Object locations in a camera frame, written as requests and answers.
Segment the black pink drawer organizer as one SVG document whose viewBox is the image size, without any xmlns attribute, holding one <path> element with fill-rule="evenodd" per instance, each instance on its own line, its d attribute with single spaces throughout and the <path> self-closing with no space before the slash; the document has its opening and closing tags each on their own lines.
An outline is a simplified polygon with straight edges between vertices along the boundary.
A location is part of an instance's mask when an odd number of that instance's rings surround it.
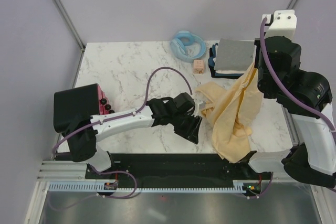
<svg viewBox="0 0 336 224">
<path fill-rule="evenodd" d="M 114 113 L 109 99 L 97 84 L 90 84 L 54 94 L 53 125 L 57 133 L 64 133 L 78 115 Z"/>
</svg>

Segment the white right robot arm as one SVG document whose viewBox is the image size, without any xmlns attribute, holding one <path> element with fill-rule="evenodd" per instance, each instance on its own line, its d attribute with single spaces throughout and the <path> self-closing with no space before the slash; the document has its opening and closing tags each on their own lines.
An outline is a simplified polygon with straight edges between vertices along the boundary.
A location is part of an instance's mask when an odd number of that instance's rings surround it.
<svg viewBox="0 0 336 224">
<path fill-rule="evenodd" d="M 296 105 L 274 82 L 264 60 L 256 60 L 258 89 L 292 115 L 299 144 L 280 152 L 257 152 L 241 164 L 240 172 L 248 179 L 263 172 L 286 172 L 298 182 L 331 189 L 335 187 L 335 127 L 329 82 L 299 67 L 298 60 L 278 60 L 275 70 L 289 92 L 315 113 Z"/>
</svg>

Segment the yellow t shirt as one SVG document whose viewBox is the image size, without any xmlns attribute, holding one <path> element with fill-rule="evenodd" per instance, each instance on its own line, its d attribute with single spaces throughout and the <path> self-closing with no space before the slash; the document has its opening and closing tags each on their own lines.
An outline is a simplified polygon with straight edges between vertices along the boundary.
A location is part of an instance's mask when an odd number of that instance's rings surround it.
<svg viewBox="0 0 336 224">
<path fill-rule="evenodd" d="M 196 89 L 207 99 L 201 114 L 213 127 L 212 145 L 222 159 L 231 163 L 239 162 L 251 151 L 250 125 L 263 100 L 257 81 L 258 69 L 251 64 L 228 90 L 214 82 Z"/>
</svg>

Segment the small pink cube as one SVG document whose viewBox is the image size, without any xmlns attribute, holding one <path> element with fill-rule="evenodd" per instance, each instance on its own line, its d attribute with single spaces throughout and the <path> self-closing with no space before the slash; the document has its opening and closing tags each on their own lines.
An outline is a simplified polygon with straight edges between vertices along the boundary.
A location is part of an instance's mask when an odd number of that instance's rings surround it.
<svg viewBox="0 0 336 224">
<path fill-rule="evenodd" d="M 194 60 L 193 61 L 193 73 L 194 74 L 203 74 L 205 69 L 205 64 L 203 60 Z"/>
</svg>

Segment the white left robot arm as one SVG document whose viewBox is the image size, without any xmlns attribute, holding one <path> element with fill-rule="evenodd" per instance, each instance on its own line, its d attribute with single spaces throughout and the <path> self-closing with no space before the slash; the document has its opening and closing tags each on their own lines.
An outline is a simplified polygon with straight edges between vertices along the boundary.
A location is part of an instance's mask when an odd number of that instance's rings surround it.
<svg viewBox="0 0 336 224">
<path fill-rule="evenodd" d="M 187 93 L 175 98 L 159 98 L 146 101 L 138 109 L 115 114 L 86 116 L 78 124 L 71 123 L 65 139 L 71 160 L 86 163 L 103 178 L 111 178 L 115 165 L 109 152 L 102 150 L 98 142 L 134 129 L 156 126 L 173 126 L 176 135 L 198 144 L 202 117 L 197 115 L 199 105 Z"/>
</svg>

